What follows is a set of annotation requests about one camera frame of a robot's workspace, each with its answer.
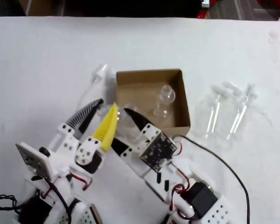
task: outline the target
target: robotic arm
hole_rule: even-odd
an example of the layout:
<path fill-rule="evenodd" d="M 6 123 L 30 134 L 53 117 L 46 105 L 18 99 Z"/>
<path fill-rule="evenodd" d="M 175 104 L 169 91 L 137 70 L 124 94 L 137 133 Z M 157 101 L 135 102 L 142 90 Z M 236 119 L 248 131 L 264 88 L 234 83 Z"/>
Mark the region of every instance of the robotic arm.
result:
<path fill-rule="evenodd" d="M 166 204 L 164 224 L 236 224 L 228 201 L 213 181 L 189 158 L 181 142 L 170 139 L 141 114 L 125 108 L 140 134 L 136 140 L 115 138 L 112 148 Z"/>
<path fill-rule="evenodd" d="M 95 207 L 76 194 L 72 177 L 84 182 L 86 190 L 111 146 L 117 124 L 115 104 L 94 134 L 80 142 L 102 103 L 102 99 L 93 101 L 59 125 L 48 148 L 36 150 L 26 143 L 16 144 L 31 171 L 26 181 L 36 189 L 35 196 L 17 206 L 21 211 L 14 209 L 20 224 L 101 223 Z"/>

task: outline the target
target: black wire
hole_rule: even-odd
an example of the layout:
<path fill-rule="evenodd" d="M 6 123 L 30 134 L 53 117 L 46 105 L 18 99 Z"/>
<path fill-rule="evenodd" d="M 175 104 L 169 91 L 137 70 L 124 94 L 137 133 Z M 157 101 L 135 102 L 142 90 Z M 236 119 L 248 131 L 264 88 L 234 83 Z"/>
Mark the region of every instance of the black wire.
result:
<path fill-rule="evenodd" d="M 68 224 L 71 224 L 71 213 L 70 213 L 70 209 L 69 207 L 67 206 L 64 198 L 62 197 L 62 195 L 60 194 L 59 190 L 57 189 L 57 187 L 52 183 L 50 182 L 47 178 L 44 178 L 45 181 L 48 183 L 48 185 L 50 186 L 50 188 L 55 192 L 55 194 L 59 197 L 61 203 L 63 204 L 64 208 L 65 208 L 65 211 L 68 215 Z"/>
<path fill-rule="evenodd" d="M 245 195 L 246 195 L 246 202 L 247 202 L 247 224 L 250 224 L 250 199 L 249 199 L 249 194 L 248 191 L 246 189 L 246 187 L 244 186 L 243 182 L 241 181 L 241 179 L 239 178 L 239 176 L 236 174 L 236 172 L 221 158 L 219 157 L 217 154 L 215 154 L 214 152 L 210 151 L 208 148 L 198 144 L 197 142 L 189 139 L 188 137 L 181 135 L 181 134 L 176 134 L 172 137 L 172 140 L 174 140 L 176 137 L 181 137 L 184 138 L 186 140 L 188 140 L 189 142 L 193 143 L 194 145 L 200 147 L 201 149 L 209 152 L 210 154 L 212 154 L 213 156 L 215 156 L 217 159 L 219 159 L 225 166 L 227 166 L 227 168 L 233 173 L 233 175 L 237 178 L 238 182 L 240 183 L 240 185 L 242 186 L 242 188 L 244 189 Z"/>
<path fill-rule="evenodd" d="M 11 200 L 12 201 L 12 206 L 11 207 L 1 207 L 0 206 L 0 211 L 15 211 L 17 214 L 20 214 L 18 211 L 23 207 L 23 205 L 18 205 L 17 206 L 17 199 L 15 199 L 14 195 L 0 195 L 0 200 Z"/>

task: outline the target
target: white table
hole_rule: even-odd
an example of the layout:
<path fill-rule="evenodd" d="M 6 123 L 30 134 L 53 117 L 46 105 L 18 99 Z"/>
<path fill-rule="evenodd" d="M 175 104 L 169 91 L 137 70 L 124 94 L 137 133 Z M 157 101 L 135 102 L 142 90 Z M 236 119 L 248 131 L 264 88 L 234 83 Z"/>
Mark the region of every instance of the white table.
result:
<path fill-rule="evenodd" d="M 0 194 L 19 196 L 23 186 L 26 168 L 14 144 L 46 146 L 100 63 L 182 69 L 191 114 L 210 84 L 255 83 L 255 103 L 273 126 L 250 119 L 242 141 L 221 154 L 250 193 L 252 222 L 280 224 L 280 22 L 0 18 Z M 193 153 L 244 220 L 245 195 L 235 178 L 211 155 Z M 167 210 L 112 150 L 85 197 L 105 224 L 157 224 Z M 12 215 L 0 212 L 0 223 Z"/>

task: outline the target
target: open cardboard box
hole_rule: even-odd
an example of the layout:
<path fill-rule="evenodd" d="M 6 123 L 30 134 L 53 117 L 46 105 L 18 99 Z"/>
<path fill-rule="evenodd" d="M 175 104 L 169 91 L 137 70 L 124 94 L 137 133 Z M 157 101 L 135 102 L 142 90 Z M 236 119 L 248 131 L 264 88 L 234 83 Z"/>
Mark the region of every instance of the open cardboard box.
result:
<path fill-rule="evenodd" d="M 116 103 L 125 106 L 132 103 L 137 112 L 148 118 L 166 135 L 186 135 L 190 129 L 189 109 L 180 69 L 119 71 L 116 74 Z M 159 118 L 153 114 L 158 92 L 163 85 L 169 84 L 176 98 L 171 105 L 169 116 Z"/>

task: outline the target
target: glass vial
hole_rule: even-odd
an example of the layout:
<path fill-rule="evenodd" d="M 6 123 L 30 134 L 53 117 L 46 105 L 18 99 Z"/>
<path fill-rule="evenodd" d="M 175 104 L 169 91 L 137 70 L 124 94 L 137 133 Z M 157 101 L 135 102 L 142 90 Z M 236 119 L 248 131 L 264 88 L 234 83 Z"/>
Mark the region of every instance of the glass vial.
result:
<path fill-rule="evenodd" d="M 164 85 L 157 95 L 154 115 L 166 118 L 170 113 L 170 105 L 175 100 L 175 92 L 170 85 Z"/>

